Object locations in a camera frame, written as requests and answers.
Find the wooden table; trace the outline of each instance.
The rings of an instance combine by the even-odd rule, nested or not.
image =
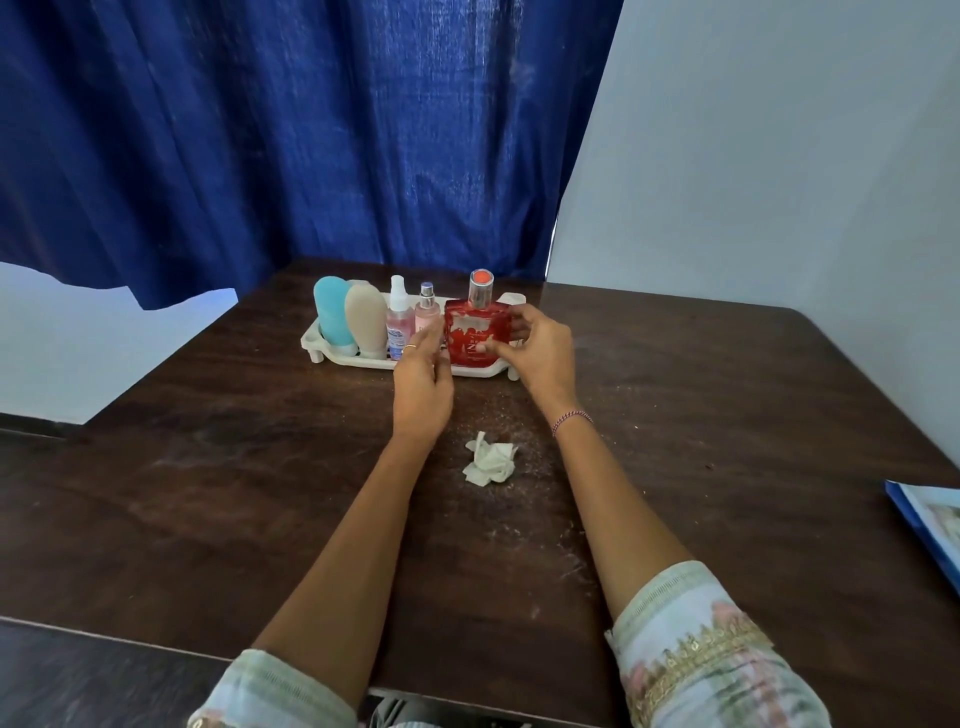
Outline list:
[[[0,493],[0,614],[232,657],[323,547],[390,433],[389,373],[311,364],[303,260]],[[408,275],[408,287],[425,277]],[[431,273],[438,295],[465,276]],[[500,281],[569,323],[583,404],[627,473],[765,627],[835,724],[943,725],[960,603],[882,491],[960,484],[802,315]],[[504,486],[460,470],[520,445]],[[458,379],[410,510],[372,683],[552,720],[625,722],[610,624],[561,461],[506,376]]]

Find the hand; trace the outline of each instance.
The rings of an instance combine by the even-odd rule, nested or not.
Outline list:
[[[435,321],[410,340],[394,369],[394,437],[411,438],[429,448],[453,412],[450,355],[440,351],[444,325]]]
[[[512,347],[488,340],[477,345],[506,359],[520,374],[520,379],[534,398],[549,424],[571,409],[578,409],[573,357],[573,334],[528,303],[516,305],[514,338],[526,341]]]

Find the sleeve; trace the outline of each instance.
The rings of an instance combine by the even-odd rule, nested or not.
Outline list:
[[[356,713],[330,688],[258,649],[230,663],[188,728],[356,728]]]
[[[644,586],[607,642],[635,728],[829,726],[820,698],[698,561]]]

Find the curtain fold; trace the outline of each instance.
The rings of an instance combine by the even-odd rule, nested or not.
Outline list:
[[[622,0],[0,0],[0,260],[158,308],[301,255],[542,278]]]

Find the crumpled tissue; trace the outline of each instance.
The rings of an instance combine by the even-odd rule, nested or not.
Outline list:
[[[484,442],[486,432],[478,432],[476,440],[467,443],[467,449],[473,453],[473,462],[464,468],[467,482],[484,486],[491,480],[502,483],[514,471],[516,445],[513,443]]]

